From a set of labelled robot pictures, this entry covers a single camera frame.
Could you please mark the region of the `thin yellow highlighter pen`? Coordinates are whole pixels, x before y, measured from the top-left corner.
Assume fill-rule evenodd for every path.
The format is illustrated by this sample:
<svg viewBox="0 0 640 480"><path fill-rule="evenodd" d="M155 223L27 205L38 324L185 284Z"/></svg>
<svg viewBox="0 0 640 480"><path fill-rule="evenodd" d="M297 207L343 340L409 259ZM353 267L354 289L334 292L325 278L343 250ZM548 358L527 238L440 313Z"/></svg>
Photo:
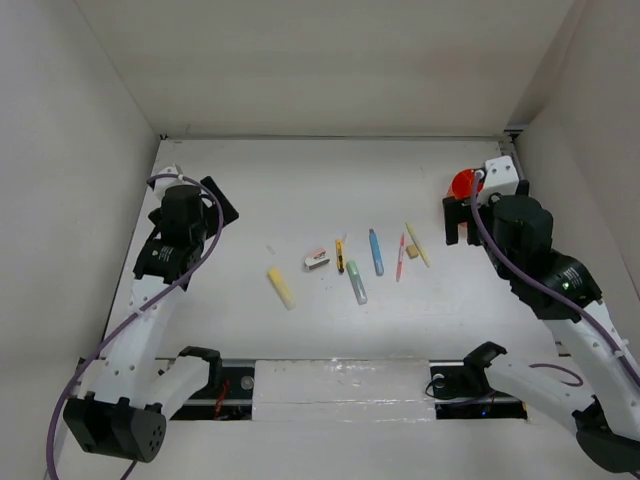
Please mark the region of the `thin yellow highlighter pen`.
<svg viewBox="0 0 640 480"><path fill-rule="evenodd" d="M426 254L425 249L423 248L423 246L422 246L422 244L421 244L421 242L419 240L419 237L418 237L415 229L413 228L413 226L409 222L405 222L405 225L406 225L407 232L409 233L409 236L411 237L411 239L413 241L413 244L415 245L420 258L422 259L422 261L425 264L425 266L427 268L430 268L431 267L431 262L429 260L429 257Z"/></svg>

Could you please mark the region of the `pink highlighter pen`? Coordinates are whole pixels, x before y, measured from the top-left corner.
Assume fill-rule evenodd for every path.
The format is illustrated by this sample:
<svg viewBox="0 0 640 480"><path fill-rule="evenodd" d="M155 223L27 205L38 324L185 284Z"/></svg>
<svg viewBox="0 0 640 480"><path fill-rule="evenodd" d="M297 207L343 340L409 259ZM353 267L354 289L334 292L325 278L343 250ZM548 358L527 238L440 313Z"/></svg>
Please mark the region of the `pink highlighter pen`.
<svg viewBox="0 0 640 480"><path fill-rule="evenodd" d="M401 277L402 277L402 271L403 271L403 262L404 262L404 252L405 252L405 234L402 233L401 237L400 237L400 242L399 242L399 250L398 250L398 257L397 257L397 265L396 265L396 282L400 282Z"/></svg>

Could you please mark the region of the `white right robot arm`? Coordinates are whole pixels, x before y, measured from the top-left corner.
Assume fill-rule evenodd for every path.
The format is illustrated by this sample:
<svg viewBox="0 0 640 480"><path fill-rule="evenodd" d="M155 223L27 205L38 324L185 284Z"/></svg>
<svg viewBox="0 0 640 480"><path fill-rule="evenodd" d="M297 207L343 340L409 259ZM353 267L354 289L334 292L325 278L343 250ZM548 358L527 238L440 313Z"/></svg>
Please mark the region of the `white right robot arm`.
<svg viewBox="0 0 640 480"><path fill-rule="evenodd" d="M434 379L434 397L462 407L503 393L563 426L582 451L610 473L639 474L639 364L617 333L588 269L552 247L553 217L517 187L508 195L489 189L488 175L474 173L469 199L447 199L446 240L468 225L468 242L481 246L512 293L570 352L589 393L522 364L504 347L485 342L461 365Z"/></svg>

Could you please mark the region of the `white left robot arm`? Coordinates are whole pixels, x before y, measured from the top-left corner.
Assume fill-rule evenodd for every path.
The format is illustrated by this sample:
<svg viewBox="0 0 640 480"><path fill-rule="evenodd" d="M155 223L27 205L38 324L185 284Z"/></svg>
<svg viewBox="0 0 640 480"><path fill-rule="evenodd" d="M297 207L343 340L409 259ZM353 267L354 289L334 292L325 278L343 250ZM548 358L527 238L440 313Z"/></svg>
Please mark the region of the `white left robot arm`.
<svg viewBox="0 0 640 480"><path fill-rule="evenodd" d="M127 316L98 347L95 356L104 362L94 382L62 410L84 452L141 463L158 455L168 421L187 400L222 387L222 358L213 349L187 346L164 373L155 365L191 278L239 217L210 176L194 180L168 167L148 184L159 205L133 266Z"/></svg>

